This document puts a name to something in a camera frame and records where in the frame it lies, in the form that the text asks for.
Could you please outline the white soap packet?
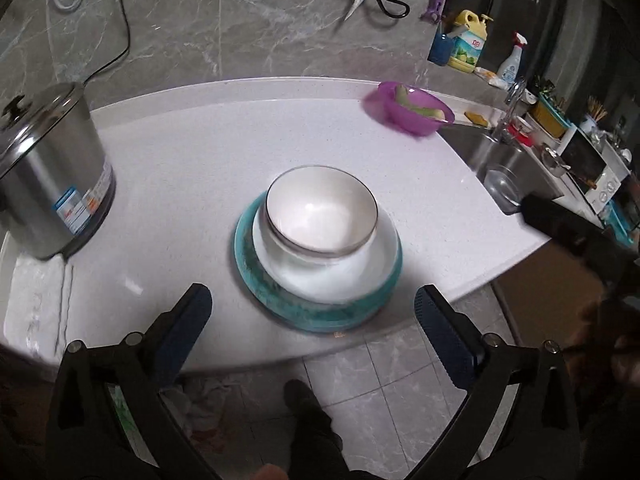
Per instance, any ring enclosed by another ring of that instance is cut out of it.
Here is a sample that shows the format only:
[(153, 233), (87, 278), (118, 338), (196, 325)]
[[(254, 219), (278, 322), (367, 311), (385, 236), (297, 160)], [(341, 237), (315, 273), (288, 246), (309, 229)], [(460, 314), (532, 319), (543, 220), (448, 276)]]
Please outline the white soap packet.
[(508, 84), (505, 80), (500, 78), (496, 73), (491, 70), (486, 70), (486, 68), (476, 66), (474, 68), (474, 74), (477, 77), (480, 77), (481, 80), (484, 80), (486, 84), (493, 86), (495, 88), (506, 88)]

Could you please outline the chrome faucet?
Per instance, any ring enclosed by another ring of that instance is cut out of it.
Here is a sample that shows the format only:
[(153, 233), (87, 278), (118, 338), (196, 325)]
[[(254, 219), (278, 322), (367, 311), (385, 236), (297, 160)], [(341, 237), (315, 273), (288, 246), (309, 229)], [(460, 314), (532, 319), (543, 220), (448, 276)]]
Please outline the chrome faucet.
[(492, 130), (491, 137), (494, 140), (498, 142), (503, 141), (504, 135), (508, 132), (508, 125), (510, 124), (511, 119), (514, 116), (516, 107), (518, 106), (518, 101), (525, 93), (526, 86), (527, 79), (524, 76), (521, 76), (516, 81), (514, 81), (513, 84), (511, 84), (511, 87), (506, 92), (506, 98), (504, 99), (504, 104), (506, 104), (506, 111), (498, 120), (496, 128)]

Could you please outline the white bowl red pattern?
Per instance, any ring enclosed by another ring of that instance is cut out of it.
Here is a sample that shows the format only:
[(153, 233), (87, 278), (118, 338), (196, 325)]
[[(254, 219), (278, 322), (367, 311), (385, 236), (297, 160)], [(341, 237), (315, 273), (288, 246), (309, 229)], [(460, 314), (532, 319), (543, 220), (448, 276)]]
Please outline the white bowl red pattern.
[(285, 246), (311, 257), (340, 258), (370, 240), (380, 212), (370, 188), (349, 172), (308, 165), (273, 180), (264, 215)]

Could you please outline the yellow dish soap bottle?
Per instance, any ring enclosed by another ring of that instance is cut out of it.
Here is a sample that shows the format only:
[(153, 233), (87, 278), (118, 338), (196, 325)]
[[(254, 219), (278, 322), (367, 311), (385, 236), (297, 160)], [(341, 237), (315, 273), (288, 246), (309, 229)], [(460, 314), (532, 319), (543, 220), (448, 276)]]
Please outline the yellow dish soap bottle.
[(489, 15), (470, 10), (461, 11), (454, 20), (454, 29), (448, 36), (454, 40), (448, 65), (463, 73), (473, 73), (488, 37)]

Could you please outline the chopsticks holder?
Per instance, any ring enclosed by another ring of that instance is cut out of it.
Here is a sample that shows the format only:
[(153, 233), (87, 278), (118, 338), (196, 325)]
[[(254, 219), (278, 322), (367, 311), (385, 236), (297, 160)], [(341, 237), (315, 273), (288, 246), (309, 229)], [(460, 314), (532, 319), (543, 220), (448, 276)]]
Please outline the chopsticks holder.
[(587, 111), (582, 118), (579, 129), (583, 133), (592, 133), (597, 130), (598, 123), (606, 117), (608, 110), (594, 96), (590, 96), (587, 100)]

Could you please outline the yellow sponge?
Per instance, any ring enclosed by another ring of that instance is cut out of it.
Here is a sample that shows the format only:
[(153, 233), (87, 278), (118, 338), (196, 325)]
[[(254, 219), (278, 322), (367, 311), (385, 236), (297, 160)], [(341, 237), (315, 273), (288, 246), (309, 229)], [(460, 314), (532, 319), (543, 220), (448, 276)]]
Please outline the yellow sponge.
[(476, 113), (473, 113), (473, 112), (465, 112), (464, 116), (466, 118), (468, 118), (469, 121), (472, 122), (473, 125), (481, 126), (483, 128), (488, 128), (489, 127), (488, 120), (484, 116), (482, 116), (480, 114), (476, 114)]

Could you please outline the white towel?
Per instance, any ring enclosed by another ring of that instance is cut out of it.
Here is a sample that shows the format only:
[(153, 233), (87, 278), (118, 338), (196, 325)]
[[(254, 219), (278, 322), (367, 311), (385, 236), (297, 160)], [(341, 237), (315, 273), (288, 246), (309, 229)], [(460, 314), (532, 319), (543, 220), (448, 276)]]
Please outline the white towel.
[(17, 257), (9, 290), (3, 335), (15, 350), (58, 364), (67, 344), (74, 267), (61, 255), (40, 261)]

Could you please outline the large white bowl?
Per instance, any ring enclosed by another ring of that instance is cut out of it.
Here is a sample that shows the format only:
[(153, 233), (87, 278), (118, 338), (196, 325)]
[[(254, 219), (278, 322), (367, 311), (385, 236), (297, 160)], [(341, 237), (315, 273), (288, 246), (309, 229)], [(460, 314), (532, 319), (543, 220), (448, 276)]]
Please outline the large white bowl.
[(285, 247), (267, 226), (262, 202), (250, 219), (250, 239), (267, 275), (312, 304), (337, 307), (383, 298), (397, 285), (402, 269), (401, 241), (384, 210), (370, 240), (343, 257), (313, 257)]

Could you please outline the blue cup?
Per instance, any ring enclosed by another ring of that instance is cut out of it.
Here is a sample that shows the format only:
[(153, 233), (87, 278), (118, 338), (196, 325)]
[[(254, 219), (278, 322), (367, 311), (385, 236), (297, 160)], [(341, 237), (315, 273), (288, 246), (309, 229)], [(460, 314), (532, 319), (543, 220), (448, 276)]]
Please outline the blue cup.
[(427, 59), (438, 66), (446, 66), (453, 48), (454, 38), (445, 34), (437, 34), (433, 39)]

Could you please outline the teal floral plate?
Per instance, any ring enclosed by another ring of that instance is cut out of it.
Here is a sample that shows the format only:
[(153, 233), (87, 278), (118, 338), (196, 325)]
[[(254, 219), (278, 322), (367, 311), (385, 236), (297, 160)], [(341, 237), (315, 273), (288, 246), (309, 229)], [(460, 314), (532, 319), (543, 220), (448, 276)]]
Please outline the teal floral plate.
[(404, 255), (386, 212), (366, 246), (324, 266), (288, 255), (267, 240), (265, 197), (260, 194), (241, 214), (233, 255), (244, 284), (268, 311), (296, 330), (328, 334), (367, 322), (390, 301)]

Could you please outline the white spray bottle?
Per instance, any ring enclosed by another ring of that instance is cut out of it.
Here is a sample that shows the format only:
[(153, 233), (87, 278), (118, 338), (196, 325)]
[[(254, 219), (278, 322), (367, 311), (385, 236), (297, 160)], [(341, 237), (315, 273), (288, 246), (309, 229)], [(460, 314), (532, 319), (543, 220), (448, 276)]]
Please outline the white spray bottle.
[(497, 76), (507, 84), (513, 84), (518, 76), (523, 49), (527, 46), (526, 38), (519, 32), (513, 36), (513, 47), (511, 53), (500, 64)]

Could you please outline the purple plastic bowl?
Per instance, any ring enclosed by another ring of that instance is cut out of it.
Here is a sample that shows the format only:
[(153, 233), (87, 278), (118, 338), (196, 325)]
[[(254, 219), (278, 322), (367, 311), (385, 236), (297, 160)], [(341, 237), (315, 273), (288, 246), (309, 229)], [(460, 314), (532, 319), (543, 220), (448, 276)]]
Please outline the purple plastic bowl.
[(452, 109), (434, 94), (397, 81), (381, 82), (361, 105), (377, 122), (410, 136), (430, 136), (456, 121)]

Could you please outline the teal plastic basket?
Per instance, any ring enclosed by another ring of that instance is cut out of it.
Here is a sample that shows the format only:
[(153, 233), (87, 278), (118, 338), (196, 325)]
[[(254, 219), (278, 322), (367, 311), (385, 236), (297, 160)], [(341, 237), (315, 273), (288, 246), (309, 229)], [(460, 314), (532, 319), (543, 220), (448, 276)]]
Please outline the teal plastic basket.
[(632, 250), (639, 248), (639, 227), (631, 225), (623, 209), (614, 200), (604, 208), (604, 222), (621, 245)]

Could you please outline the steel saucepan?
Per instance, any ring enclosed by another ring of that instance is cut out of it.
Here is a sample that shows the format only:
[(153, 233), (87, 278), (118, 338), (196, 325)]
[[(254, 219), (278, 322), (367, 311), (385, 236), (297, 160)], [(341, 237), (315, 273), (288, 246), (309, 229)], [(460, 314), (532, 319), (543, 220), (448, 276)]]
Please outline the steel saucepan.
[(591, 188), (592, 190), (595, 190), (597, 188), (596, 182), (586, 178), (575, 169), (573, 169), (570, 165), (567, 165), (566, 162), (563, 162), (561, 156), (555, 150), (549, 148), (548, 145), (543, 145), (541, 147), (540, 160), (555, 177), (559, 178), (564, 176), (564, 174), (569, 174), (577, 181), (582, 182), (582, 184), (584, 184), (587, 188)]

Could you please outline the stainless rice cooker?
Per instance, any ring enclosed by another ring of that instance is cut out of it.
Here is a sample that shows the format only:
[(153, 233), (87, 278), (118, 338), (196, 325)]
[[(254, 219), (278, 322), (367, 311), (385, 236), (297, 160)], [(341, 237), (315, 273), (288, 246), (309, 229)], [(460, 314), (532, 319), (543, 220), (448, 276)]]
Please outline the stainless rice cooker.
[(70, 257), (116, 191), (80, 82), (55, 84), (1, 111), (1, 225), (34, 258)]

